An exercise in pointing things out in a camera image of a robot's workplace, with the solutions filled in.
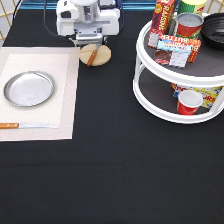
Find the silver plate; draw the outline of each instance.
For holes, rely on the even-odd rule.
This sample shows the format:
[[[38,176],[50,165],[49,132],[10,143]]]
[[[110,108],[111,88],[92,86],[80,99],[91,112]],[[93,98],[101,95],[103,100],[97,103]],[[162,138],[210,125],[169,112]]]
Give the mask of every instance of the silver plate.
[[[16,106],[31,107],[43,103],[54,92],[52,77],[40,71],[28,71],[11,78],[5,85],[5,98]]]

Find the black bowl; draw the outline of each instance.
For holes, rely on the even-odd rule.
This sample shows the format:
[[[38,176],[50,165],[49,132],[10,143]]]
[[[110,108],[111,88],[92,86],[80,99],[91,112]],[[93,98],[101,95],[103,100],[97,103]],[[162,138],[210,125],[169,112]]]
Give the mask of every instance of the black bowl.
[[[224,50],[224,13],[206,16],[201,28],[201,36],[211,47]]]

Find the wooden disc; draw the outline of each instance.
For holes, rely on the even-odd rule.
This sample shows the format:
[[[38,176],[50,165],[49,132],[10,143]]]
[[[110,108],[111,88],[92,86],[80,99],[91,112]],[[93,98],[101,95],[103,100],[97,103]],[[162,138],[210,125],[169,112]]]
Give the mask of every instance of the wooden disc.
[[[92,52],[96,49],[96,44],[89,44],[83,47],[79,52],[79,58],[84,63],[87,64]],[[111,58],[111,50],[102,45],[98,48],[95,60],[92,66],[99,66],[107,63]]]

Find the shelf tier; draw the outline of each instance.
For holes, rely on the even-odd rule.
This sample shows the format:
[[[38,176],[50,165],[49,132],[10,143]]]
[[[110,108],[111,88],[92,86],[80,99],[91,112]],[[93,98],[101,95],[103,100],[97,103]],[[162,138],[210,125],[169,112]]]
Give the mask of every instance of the shelf tier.
[[[218,87],[224,85],[224,51],[208,46],[201,39],[201,47],[194,63],[186,68],[161,66],[154,61],[155,49],[148,47],[151,21],[139,34],[137,54],[145,67],[169,82],[189,87]]]
[[[200,107],[195,115],[180,115],[177,112],[177,98],[173,97],[171,83],[154,75],[143,65],[139,72],[139,79],[133,83],[135,96],[146,110],[157,117],[176,123],[192,124],[207,121],[222,111],[209,111]]]

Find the red paper cup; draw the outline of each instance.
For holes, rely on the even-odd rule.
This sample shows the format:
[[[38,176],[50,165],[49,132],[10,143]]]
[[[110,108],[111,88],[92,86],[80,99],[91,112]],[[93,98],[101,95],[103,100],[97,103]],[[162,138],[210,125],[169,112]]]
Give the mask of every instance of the red paper cup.
[[[182,115],[193,115],[202,105],[203,96],[193,90],[184,90],[178,95],[177,111]]]

